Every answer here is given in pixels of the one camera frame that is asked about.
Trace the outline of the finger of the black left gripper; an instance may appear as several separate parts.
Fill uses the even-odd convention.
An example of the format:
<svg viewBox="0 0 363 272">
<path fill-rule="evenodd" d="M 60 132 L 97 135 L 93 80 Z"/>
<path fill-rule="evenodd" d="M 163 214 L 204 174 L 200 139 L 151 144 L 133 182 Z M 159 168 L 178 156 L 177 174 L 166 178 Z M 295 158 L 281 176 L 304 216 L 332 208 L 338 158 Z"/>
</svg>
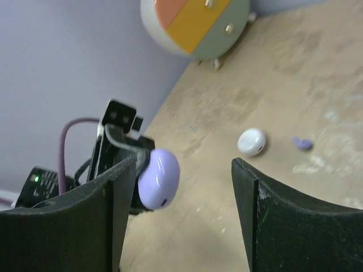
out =
<svg viewBox="0 0 363 272">
<path fill-rule="evenodd" d="M 143 203 L 140 200 L 139 195 L 133 195 L 130 209 L 129 209 L 129 215 L 139 215 L 146 212 L 151 212 L 152 210 L 149 210 L 146 208 Z"/>
<path fill-rule="evenodd" d="M 95 179 L 128 157 L 136 162 L 136 178 L 138 179 L 149 165 L 153 149 L 155 149 L 155 142 L 151 138 L 141 135 L 138 139 L 134 139 L 126 136 L 119 127 L 98 126 L 87 181 Z"/>
</svg>

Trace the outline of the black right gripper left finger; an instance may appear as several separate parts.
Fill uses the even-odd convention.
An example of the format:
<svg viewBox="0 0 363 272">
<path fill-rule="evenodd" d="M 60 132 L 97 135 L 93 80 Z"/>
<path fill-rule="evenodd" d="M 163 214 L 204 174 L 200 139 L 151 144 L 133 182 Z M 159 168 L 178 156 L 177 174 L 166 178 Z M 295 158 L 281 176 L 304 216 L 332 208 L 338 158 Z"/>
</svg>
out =
<svg viewBox="0 0 363 272">
<path fill-rule="evenodd" d="M 1 212 L 1 270 L 118 271 L 135 180 L 127 158 L 33 208 Z"/>
</svg>

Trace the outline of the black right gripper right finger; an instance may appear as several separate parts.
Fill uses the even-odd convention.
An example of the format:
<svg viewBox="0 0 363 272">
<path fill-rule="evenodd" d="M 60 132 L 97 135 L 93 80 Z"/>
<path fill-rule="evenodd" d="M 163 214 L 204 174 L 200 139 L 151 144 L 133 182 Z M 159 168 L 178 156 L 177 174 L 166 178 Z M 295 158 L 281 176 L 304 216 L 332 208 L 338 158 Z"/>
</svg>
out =
<svg viewBox="0 0 363 272">
<path fill-rule="evenodd" d="M 250 271 L 361 271 L 362 211 L 304 194 L 235 158 L 231 177 Z"/>
</svg>

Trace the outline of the purple charging case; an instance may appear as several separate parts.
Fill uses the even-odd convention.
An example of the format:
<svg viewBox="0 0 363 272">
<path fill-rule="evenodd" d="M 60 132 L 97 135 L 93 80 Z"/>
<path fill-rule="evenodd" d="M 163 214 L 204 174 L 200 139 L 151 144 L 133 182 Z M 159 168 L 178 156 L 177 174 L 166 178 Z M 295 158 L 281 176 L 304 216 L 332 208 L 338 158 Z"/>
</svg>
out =
<svg viewBox="0 0 363 272">
<path fill-rule="evenodd" d="M 166 149 L 155 149 L 149 165 L 138 179 L 138 195 L 148 210 L 167 207 L 179 187 L 180 167 L 176 156 Z"/>
</svg>

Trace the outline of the white charging case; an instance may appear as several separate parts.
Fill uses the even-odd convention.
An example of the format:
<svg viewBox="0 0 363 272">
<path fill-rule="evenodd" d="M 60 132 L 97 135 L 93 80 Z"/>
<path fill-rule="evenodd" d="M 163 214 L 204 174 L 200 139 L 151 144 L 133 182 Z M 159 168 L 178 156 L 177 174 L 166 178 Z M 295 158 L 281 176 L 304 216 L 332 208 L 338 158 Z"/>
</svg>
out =
<svg viewBox="0 0 363 272">
<path fill-rule="evenodd" d="M 263 131 L 258 128 L 250 128 L 244 131 L 238 141 L 238 150 L 247 156 L 256 156 L 262 152 L 267 143 L 267 137 Z"/>
</svg>

